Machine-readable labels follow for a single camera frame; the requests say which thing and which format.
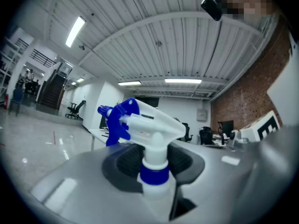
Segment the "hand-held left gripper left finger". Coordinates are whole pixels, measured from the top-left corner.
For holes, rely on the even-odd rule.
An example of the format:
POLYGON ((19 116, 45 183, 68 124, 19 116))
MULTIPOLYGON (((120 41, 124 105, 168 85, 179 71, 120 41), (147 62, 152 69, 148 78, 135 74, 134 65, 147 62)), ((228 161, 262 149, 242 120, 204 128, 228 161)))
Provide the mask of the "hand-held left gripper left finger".
POLYGON ((47 174, 31 194, 74 224, 155 224, 137 181, 137 145, 115 145, 78 154, 47 174))

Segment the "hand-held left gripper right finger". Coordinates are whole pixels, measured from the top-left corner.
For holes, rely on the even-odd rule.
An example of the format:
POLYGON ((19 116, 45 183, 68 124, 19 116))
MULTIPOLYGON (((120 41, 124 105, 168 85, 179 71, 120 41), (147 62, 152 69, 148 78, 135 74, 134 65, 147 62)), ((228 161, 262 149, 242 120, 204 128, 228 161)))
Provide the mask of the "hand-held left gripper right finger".
POLYGON ((299 169, 299 125, 233 146, 170 144, 176 179, 171 224, 253 224, 280 219, 299 169))

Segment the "dark staircase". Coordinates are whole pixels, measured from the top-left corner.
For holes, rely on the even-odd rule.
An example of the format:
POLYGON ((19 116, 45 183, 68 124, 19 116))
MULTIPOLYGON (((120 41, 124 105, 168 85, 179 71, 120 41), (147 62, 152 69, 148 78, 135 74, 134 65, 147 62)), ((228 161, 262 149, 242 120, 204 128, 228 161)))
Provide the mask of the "dark staircase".
POLYGON ((66 78, 55 74, 43 85, 37 103, 51 109, 58 110, 64 94, 66 78))

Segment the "black office chair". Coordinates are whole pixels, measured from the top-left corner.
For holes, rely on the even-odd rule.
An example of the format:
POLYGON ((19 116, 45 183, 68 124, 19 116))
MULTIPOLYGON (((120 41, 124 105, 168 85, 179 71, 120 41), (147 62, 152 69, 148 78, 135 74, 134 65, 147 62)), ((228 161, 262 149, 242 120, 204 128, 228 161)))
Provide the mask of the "black office chair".
POLYGON ((199 130, 201 145, 212 145, 213 134, 210 127, 204 126, 199 130))
POLYGON ((71 102, 71 107, 69 107, 69 106, 67 107, 67 109, 70 111, 70 113, 66 113, 65 117, 66 118, 74 117, 75 119, 78 119, 79 118, 79 110, 85 103, 86 103, 85 100, 82 100, 79 105, 71 102))
POLYGON ((184 141, 184 142, 191 142, 191 140, 192 140, 192 137, 193 137, 193 134, 189 134, 189 132, 190 132, 190 127, 189 127, 189 125, 187 124, 187 123, 183 123, 183 125, 185 126, 185 135, 184 135, 184 137, 183 138, 181 138, 182 139, 182 141, 184 141))

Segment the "black computer monitor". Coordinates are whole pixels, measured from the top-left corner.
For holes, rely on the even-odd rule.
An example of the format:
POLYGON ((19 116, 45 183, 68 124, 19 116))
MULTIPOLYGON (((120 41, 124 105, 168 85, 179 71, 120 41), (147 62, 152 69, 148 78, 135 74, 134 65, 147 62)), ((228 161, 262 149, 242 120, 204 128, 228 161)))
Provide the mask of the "black computer monitor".
POLYGON ((221 123, 222 123, 222 132, 226 134, 227 137, 229 137, 231 132, 234 129, 234 121, 233 120, 222 121, 221 123))

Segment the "clear plastic bottle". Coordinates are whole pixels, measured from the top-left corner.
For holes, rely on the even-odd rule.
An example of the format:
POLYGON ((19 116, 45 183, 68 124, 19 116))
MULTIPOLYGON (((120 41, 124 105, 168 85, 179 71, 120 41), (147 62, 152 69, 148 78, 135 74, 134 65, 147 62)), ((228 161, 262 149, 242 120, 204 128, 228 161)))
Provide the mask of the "clear plastic bottle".
POLYGON ((159 221, 167 221, 174 201, 175 180, 170 175, 168 145, 185 134, 185 126, 171 116, 134 98, 114 106, 101 105, 98 113, 106 118, 107 146, 120 138, 144 148, 137 181, 142 200, 159 221))

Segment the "black stair railing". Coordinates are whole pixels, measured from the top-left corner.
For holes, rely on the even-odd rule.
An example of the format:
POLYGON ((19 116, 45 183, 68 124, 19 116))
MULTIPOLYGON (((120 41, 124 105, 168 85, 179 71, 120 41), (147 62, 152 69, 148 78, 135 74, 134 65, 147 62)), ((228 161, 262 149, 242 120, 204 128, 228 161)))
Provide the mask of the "black stair railing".
POLYGON ((47 68, 50 68, 56 64, 55 61, 51 60, 36 49, 31 52, 30 57, 47 68))

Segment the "blue chair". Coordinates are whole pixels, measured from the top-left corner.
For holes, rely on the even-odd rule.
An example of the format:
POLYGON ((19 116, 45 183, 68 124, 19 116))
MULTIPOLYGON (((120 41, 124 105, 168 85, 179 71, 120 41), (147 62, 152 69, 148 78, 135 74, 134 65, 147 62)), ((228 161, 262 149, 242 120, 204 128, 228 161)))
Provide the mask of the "blue chair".
POLYGON ((13 107, 16 107, 15 110, 15 116, 17 117, 19 112, 20 112, 20 107, 21 107, 21 103, 23 100, 23 89, 21 87, 16 87, 13 91, 13 96, 10 100, 10 105, 9 105, 9 110, 8 110, 8 114, 10 114, 10 112, 13 110, 13 107))

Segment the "grey electrical box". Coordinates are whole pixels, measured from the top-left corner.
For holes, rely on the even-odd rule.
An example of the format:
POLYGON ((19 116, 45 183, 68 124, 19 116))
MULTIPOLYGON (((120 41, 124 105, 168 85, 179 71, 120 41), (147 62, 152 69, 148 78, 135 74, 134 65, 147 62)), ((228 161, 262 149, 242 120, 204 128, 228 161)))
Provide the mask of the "grey electrical box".
POLYGON ((206 122, 207 121, 208 112, 206 109, 197 109, 196 112, 196 120, 198 122, 206 122))

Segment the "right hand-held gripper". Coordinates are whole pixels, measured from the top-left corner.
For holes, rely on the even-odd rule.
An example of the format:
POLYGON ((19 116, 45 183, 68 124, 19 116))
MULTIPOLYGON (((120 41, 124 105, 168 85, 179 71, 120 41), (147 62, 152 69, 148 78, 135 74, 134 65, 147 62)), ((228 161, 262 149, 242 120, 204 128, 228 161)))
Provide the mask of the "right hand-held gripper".
POLYGON ((274 111, 270 111, 244 128, 231 131, 230 147, 235 147, 237 144, 260 142, 270 133, 279 129, 278 119, 274 111))

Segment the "white office desk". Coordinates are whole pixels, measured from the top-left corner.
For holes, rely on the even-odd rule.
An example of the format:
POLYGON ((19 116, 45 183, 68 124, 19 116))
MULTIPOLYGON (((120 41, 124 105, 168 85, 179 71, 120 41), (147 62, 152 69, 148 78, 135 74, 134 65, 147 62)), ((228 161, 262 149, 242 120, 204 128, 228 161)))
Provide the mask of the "white office desk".
POLYGON ((103 130, 103 129, 88 129, 88 132, 92 136, 92 141, 91 141, 91 151, 94 150, 95 148, 95 140, 98 140, 101 143, 102 147, 106 146, 106 141, 108 139, 108 131, 103 130))

